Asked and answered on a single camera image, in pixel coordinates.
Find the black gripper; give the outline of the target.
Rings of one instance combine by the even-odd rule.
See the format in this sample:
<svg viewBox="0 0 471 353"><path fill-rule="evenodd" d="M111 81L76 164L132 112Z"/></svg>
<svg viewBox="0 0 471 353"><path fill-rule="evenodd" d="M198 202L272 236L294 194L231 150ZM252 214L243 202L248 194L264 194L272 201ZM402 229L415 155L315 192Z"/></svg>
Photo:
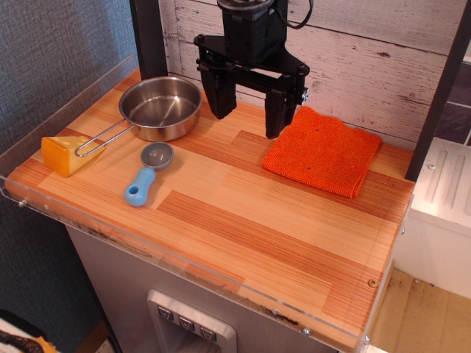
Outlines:
<svg viewBox="0 0 471 353"><path fill-rule="evenodd" d="M213 115L223 119L236 108L236 85L266 93L266 137L277 138L293 119L296 101L308 99L305 77L310 68L285 47L287 7L222 7L224 34L197 35L196 60Z"/></svg>

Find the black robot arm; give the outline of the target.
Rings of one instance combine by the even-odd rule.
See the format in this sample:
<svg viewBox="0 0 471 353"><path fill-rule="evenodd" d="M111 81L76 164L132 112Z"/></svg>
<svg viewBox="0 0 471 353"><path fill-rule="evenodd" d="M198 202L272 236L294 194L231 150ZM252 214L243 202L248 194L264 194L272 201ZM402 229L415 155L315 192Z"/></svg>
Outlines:
<svg viewBox="0 0 471 353"><path fill-rule="evenodd" d="M276 138L308 98L310 68L285 47L287 1L218 1L222 36L197 35L197 65L211 112L223 119L236 108L241 85L265 94L266 136Z"/></svg>

